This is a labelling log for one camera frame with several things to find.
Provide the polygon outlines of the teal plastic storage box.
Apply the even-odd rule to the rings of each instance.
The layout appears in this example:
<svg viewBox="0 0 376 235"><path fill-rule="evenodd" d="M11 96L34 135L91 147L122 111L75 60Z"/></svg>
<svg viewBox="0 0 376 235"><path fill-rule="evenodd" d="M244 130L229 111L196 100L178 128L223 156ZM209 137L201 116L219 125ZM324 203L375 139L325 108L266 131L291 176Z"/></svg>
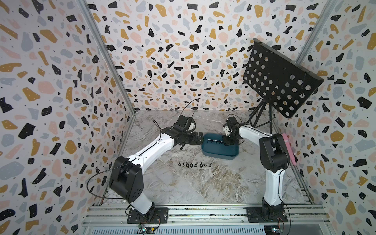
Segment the teal plastic storage box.
<svg viewBox="0 0 376 235"><path fill-rule="evenodd" d="M239 145L225 146L224 144L210 144L207 143L208 139L223 141L221 134L205 134L204 141L201 145L201 149L202 153L207 157L219 158L224 160L233 160L239 154Z"/></svg>

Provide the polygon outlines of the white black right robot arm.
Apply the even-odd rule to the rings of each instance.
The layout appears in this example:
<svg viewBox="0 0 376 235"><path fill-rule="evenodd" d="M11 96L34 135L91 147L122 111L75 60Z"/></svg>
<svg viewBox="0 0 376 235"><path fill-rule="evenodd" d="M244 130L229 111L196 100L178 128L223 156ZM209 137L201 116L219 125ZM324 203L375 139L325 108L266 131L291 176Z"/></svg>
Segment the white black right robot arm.
<svg viewBox="0 0 376 235"><path fill-rule="evenodd" d="M225 145L235 145L240 140L249 140L259 146L260 162L266 173L266 186L260 214L257 216L266 222L287 222L286 207L281 193L283 176L289 166L290 157L283 136L261 132L248 124L239 123L235 117L226 119L223 130Z"/></svg>

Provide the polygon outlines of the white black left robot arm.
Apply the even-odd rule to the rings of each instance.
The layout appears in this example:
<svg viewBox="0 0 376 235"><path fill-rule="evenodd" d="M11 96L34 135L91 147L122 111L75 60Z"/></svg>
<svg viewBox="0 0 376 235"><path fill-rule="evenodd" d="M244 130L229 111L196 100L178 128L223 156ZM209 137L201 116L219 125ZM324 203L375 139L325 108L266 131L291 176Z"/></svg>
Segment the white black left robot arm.
<svg viewBox="0 0 376 235"><path fill-rule="evenodd" d="M176 145L181 148L201 145L203 133L195 130L193 117L180 115L172 126L160 129L159 136L139 152L127 158L119 156L112 169L109 188L150 221L154 216L155 203L144 194L143 175L159 157Z"/></svg>

